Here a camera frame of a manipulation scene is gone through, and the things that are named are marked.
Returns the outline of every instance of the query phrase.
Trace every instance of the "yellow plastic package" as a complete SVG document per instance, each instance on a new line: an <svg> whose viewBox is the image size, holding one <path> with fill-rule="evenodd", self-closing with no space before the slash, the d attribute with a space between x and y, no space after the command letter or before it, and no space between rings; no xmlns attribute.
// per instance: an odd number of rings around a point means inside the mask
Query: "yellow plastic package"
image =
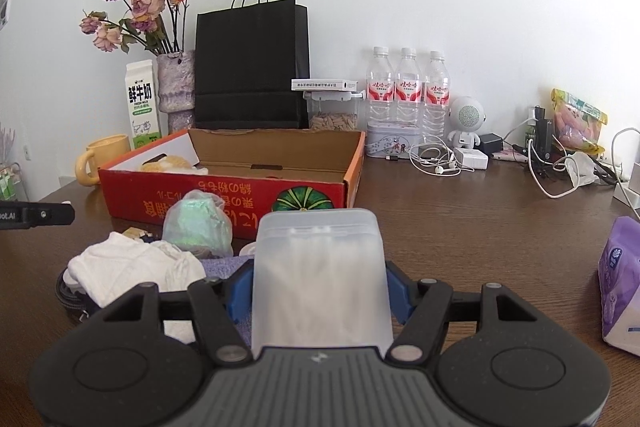
<svg viewBox="0 0 640 427"><path fill-rule="evenodd" d="M551 100L556 137L565 148L589 155L604 152L604 147L598 145L598 138L603 124L609 121L606 113L560 89L551 90Z"/></svg>

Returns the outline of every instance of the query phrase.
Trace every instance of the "red box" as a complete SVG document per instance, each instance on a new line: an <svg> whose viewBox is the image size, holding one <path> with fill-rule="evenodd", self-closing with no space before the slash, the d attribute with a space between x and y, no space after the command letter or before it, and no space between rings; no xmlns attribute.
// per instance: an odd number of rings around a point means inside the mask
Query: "red box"
<svg viewBox="0 0 640 427"><path fill-rule="evenodd" d="M113 217L161 225L172 204L199 188L225 200L234 237L255 239L260 218L272 210L353 206L363 151L359 131L191 129L127 153L98 174ZM161 154L209 175L139 170Z"/></svg>

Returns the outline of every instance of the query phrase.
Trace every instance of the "blue gripper pad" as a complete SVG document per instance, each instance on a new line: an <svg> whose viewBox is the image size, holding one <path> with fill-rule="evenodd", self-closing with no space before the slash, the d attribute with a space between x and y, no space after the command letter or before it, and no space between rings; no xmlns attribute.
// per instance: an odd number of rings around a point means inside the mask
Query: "blue gripper pad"
<svg viewBox="0 0 640 427"><path fill-rule="evenodd" d="M405 324L415 310L407 282L392 269L386 269L386 284L389 291L391 313L400 324ZM251 297L254 285L254 267L242 267L235 280L229 284L226 312L235 323L242 321L251 311Z"/></svg>

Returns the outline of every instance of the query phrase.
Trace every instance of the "astronaut figurine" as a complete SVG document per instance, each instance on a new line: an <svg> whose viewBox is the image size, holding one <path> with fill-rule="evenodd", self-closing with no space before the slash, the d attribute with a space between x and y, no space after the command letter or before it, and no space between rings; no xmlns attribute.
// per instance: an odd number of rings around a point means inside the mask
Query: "astronaut figurine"
<svg viewBox="0 0 640 427"><path fill-rule="evenodd" d="M486 120L484 108L474 98L462 96L449 106L449 121L455 129L447 135L451 148L473 149L480 145L480 137L475 133Z"/></svg>

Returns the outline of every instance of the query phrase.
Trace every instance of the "speaker grille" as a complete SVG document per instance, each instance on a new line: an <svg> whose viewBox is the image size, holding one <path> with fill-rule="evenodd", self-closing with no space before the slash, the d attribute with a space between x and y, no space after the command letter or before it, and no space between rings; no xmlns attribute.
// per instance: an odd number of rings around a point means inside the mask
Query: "speaker grille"
<svg viewBox="0 0 640 427"><path fill-rule="evenodd" d="M464 127L473 127L480 121L480 113L473 105L465 105L460 109L458 119Z"/></svg>

